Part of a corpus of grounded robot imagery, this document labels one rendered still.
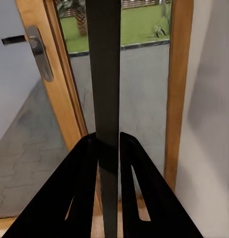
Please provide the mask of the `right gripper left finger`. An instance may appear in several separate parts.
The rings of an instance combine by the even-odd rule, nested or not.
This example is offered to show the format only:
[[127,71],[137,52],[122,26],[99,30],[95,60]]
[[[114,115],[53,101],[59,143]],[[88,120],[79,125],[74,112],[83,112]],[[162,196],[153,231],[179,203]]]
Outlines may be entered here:
[[3,238],[91,238],[98,145],[79,140]]

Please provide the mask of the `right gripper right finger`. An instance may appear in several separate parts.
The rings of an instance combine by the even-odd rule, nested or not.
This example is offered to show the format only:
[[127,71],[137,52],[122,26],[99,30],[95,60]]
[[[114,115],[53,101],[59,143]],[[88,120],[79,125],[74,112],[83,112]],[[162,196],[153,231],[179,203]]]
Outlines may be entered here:
[[[151,221],[139,218],[134,168]],[[120,133],[123,238],[204,238],[139,141]]]

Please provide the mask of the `poster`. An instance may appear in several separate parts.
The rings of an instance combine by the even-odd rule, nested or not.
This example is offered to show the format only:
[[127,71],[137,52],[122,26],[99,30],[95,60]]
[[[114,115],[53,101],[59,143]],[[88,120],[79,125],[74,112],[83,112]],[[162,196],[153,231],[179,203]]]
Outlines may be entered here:
[[105,238],[117,238],[121,0],[85,0]]

